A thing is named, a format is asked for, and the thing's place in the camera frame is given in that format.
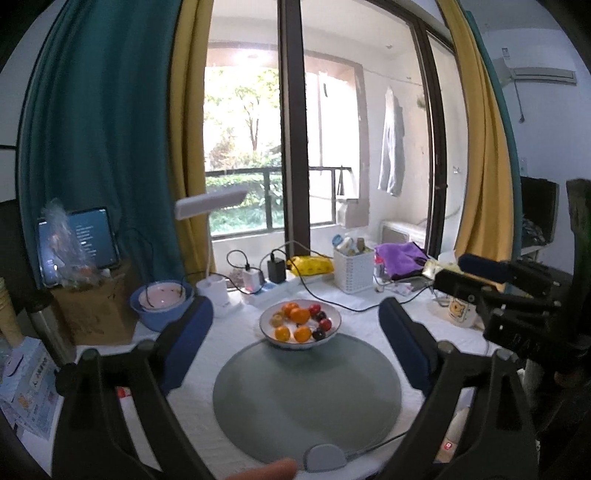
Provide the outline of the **operator finger tip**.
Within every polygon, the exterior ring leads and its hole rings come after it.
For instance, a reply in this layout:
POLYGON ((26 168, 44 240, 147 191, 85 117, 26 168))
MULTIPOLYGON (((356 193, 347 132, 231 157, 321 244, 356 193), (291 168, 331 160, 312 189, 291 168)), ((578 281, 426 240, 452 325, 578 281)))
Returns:
POLYGON ((228 480, 293 480, 296 475, 297 462, 286 458, 263 467, 231 475, 228 480))

